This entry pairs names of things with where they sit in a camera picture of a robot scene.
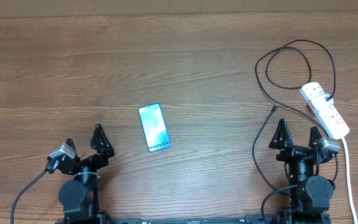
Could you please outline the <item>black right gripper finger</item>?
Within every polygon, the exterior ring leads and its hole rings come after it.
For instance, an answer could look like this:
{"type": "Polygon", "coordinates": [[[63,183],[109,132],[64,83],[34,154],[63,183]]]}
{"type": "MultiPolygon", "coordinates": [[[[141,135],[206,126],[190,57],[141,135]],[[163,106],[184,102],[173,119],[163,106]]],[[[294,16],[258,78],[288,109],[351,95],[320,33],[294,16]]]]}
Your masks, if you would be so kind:
{"type": "Polygon", "coordinates": [[[292,147],[293,140],[288,128],[287,122],[284,118],[280,119],[276,132],[268,145],[271,149],[286,149],[292,147]]]}
{"type": "Polygon", "coordinates": [[[322,138],[322,135],[319,129],[316,126],[310,128],[310,140],[309,140],[309,148],[315,148],[317,142],[322,138]]]}

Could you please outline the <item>Samsung Galaxy smartphone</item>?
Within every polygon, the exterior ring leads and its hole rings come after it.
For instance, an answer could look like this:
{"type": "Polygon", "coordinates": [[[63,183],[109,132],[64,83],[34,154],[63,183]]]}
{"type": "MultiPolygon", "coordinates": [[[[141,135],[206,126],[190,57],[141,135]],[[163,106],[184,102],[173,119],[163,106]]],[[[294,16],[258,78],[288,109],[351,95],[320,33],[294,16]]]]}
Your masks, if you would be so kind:
{"type": "Polygon", "coordinates": [[[157,152],[169,148],[172,144],[160,104],[143,106],[138,112],[148,151],[157,152]]]}

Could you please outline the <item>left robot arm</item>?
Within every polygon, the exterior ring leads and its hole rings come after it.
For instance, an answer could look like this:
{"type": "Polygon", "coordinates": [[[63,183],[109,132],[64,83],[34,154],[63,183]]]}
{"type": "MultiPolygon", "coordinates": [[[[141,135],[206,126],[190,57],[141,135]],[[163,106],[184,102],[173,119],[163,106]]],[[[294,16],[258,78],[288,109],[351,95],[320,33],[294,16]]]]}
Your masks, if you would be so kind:
{"type": "Polygon", "coordinates": [[[81,159],[74,141],[68,138],[52,150],[45,170],[70,175],[72,180],[64,183],[58,199],[63,205],[63,223],[112,223],[107,212],[100,210],[98,170],[109,165],[114,148],[100,124],[95,125],[89,147],[96,154],[81,159]]]}

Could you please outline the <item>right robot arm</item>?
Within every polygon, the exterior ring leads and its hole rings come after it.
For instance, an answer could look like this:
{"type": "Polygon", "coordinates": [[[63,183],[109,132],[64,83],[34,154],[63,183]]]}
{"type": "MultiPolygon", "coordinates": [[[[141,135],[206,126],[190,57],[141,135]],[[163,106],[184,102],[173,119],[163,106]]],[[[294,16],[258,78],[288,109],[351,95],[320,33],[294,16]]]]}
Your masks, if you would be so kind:
{"type": "Polygon", "coordinates": [[[335,190],[333,180],[319,174],[321,164],[337,156],[340,145],[337,140],[321,135],[316,126],[310,129],[307,147],[293,143],[289,127],[284,119],[278,122],[269,148],[278,149],[276,160],[288,166],[288,187],[273,191],[262,202],[261,212],[265,223],[330,223],[330,199],[335,190]],[[278,193],[288,190],[290,206],[281,208],[271,218],[264,212],[264,204],[278,193]]]}

